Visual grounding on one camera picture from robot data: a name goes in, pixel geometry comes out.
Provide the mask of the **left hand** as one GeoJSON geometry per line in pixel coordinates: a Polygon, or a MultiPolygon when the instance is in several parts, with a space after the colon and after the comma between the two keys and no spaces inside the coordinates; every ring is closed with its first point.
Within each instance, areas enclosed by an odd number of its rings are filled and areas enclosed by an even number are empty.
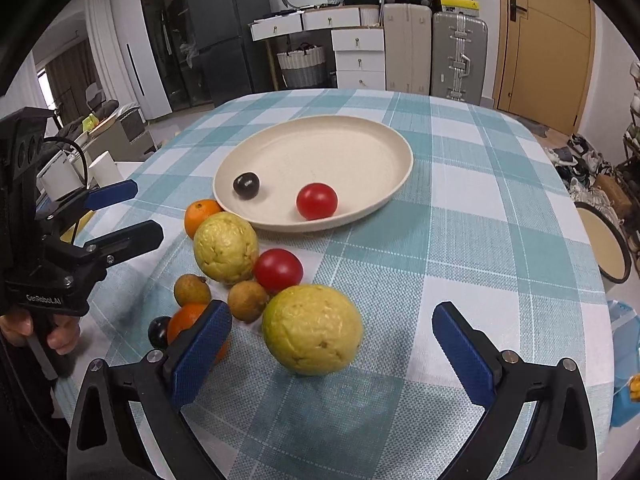
{"type": "MultiPolygon", "coordinates": [[[[1,315],[0,324],[2,335],[14,347],[24,347],[27,338],[34,334],[32,316],[22,308],[12,308],[1,315]]],[[[65,356],[77,347],[80,334],[79,318],[55,314],[47,332],[47,345],[59,356],[65,356]]]]}

